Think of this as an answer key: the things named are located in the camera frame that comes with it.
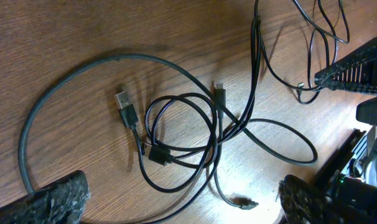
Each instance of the wooden surface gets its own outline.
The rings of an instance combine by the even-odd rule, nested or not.
[[[328,29],[317,7],[313,13],[313,1],[300,3],[316,23]],[[54,80],[90,58],[110,52],[165,58],[187,69],[206,86],[210,87],[212,81],[223,82],[227,107],[240,115],[249,94],[253,4],[247,0],[0,1],[0,207],[26,194],[17,168],[17,142],[30,107]],[[333,24],[339,19],[337,34],[345,39],[338,1],[324,0],[323,5]],[[351,42],[339,45],[339,58],[377,36],[377,0],[347,0],[344,5]],[[290,0],[261,0],[259,13],[273,68],[293,85],[304,82],[311,27]],[[312,73],[325,66],[324,54],[323,48],[315,49]],[[133,136],[123,128],[113,99],[121,83],[129,88],[141,119],[157,97],[200,92],[174,70],[125,60],[91,69],[46,102],[30,132],[30,174],[35,187],[41,187],[74,170],[83,170],[91,191],[83,216],[86,222],[131,222],[153,217],[173,209],[175,202],[182,201],[178,204],[181,206],[205,178],[203,172],[186,198],[182,198],[184,190],[163,194],[144,181]],[[253,118],[275,119],[305,134],[319,152],[318,163],[299,167],[279,161],[242,134],[224,145],[220,182],[227,196],[248,196],[259,202],[259,207],[242,211],[228,206],[212,183],[193,205],[168,223],[274,222],[281,215],[276,200],[279,181],[286,174],[310,180],[353,128],[367,129],[367,125],[355,121],[355,108],[368,98],[323,90],[315,103],[300,105],[293,91],[262,70]],[[205,124],[187,108],[176,105],[166,112],[160,130],[165,142],[176,146],[205,143]],[[142,123],[138,126],[145,139]],[[261,123],[248,128],[284,155],[311,157],[305,143],[284,129]],[[146,169],[163,187],[182,183],[192,172],[148,161]]]

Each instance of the wood grain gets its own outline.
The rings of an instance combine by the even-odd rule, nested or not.
[[[313,1],[300,3],[317,24],[328,29]],[[17,142],[30,107],[58,77],[93,57],[139,52],[165,58],[206,86],[223,82],[227,107],[239,115],[249,94],[253,4],[247,0],[0,1],[0,207],[26,194],[17,168]],[[323,6],[333,24],[337,22],[338,36],[345,37],[338,2],[324,0]],[[377,36],[377,0],[347,0],[344,6],[351,41],[339,45],[339,58]],[[293,85],[304,82],[311,27],[289,0],[261,1],[259,13],[273,69]],[[314,50],[312,62],[312,73],[325,66],[321,45]],[[310,180],[353,128],[369,128],[355,121],[356,105],[368,96],[324,90],[315,103],[300,105],[293,92],[265,68],[263,64],[253,117],[275,119],[305,134],[319,152],[318,163],[298,167],[279,161],[242,134],[224,145],[220,182],[229,197],[245,195],[260,206],[251,211],[232,208],[218,197],[212,183],[168,223],[272,223],[281,216],[276,201],[279,180],[286,174]],[[203,172],[186,197],[184,191],[162,194],[147,185],[133,136],[123,128],[114,105],[113,95],[121,83],[129,88],[141,119],[157,97],[200,92],[164,66],[125,60],[85,72],[46,102],[30,132],[31,176],[35,187],[41,187],[83,170],[91,191],[86,222],[124,223],[174,210],[171,205],[180,202],[177,206],[181,206],[205,179]],[[138,126],[145,139],[142,121]],[[248,128],[284,155],[311,156],[304,142],[282,128],[263,123]],[[206,141],[208,130],[194,110],[177,104],[161,121],[160,135],[176,146],[198,146]],[[151,162],[146,162],[146,169],[163,187],[182,183],[192,172]]]

